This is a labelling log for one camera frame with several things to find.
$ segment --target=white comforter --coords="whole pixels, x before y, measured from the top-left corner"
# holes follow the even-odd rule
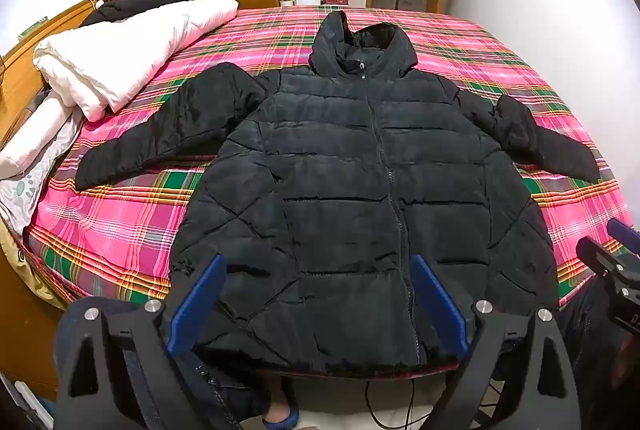
[[[67,107],[89,121],[122,109],[176,51],[236,16],[235,0],[167,4],[41,40],[33,63]]]

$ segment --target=jacket hood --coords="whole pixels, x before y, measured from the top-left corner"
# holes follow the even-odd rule
[[[418,64],[414,46],[399,26],[382,22],[351,33],[344,12],[331,12],[320,25],[309,65],[325,77],[404,76]]]

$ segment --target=metal screw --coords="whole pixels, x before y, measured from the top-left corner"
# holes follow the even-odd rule
[[[478,311],[483,315],[486,315],[494,310],[494,306],[492,306],[491,302],[489,302],[488,300],[478,300],[476,302],[476,309],[478,309]]]
[[[538,311],[538,318],[540,318],[543,322],[550,322],[554,316],[551,314],[551,311],[548,309],[541,309]]]
[[[145,311],[149,313],[156,313],[160,311],[161,307],[162,307],[162,302],[159,301],[157,298],[152,298],[151,300],[147,300],[145,303]]]
[[[99,314],[100,314],[100,311],[98,310],[97,307],[90,307],[84,312],[84,318],[86,320],[95,320]]]

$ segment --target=jacket sleeve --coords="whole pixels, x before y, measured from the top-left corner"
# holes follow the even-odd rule
[[[495,139],[516,163],[554,174],[597,181],[600,170],[586,145],[536,124],[529,108],[508,95],[493,105],[451,80],[438,77],[447,96],[468,120]]]
[[[252,77],[235,64],[223,63],[203,71],[147,121],[89,150],[76,173],[76,190],[119,181],[176,155],[216,153],[279,86],[277,70]]]

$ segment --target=plaid bedsheet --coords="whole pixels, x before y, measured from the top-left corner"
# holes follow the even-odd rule
[[[114,185],[76,193],[74,176],[82,155],[146,120],[187,78],[220,62],[255,73],[306,64],[316,31],[331,7],[244,10],[230,23],[175,54],[122,111],[86,123],[66,158],[52,173],[25,242],[31,258],[68,295],[100,295],[143,302],[162,297],[169,250],[198,180],[212,157],[179,159]],[[610,251],[606,222],[631,224],[625,201],[609,166],[560,97],[513,52],[476,24],[447,16],[348,8],[352,30],[393,22],[407,32],[418,68],[458,81],[462,87],[497,100],[503,93],[527,104],[537,123],[571,136],[593,149],[601,180],[589,184],[535,168],[519,168],[542,207],[554,244],[559,296],[590,275],[575,256],[580,237],[590,235]]]

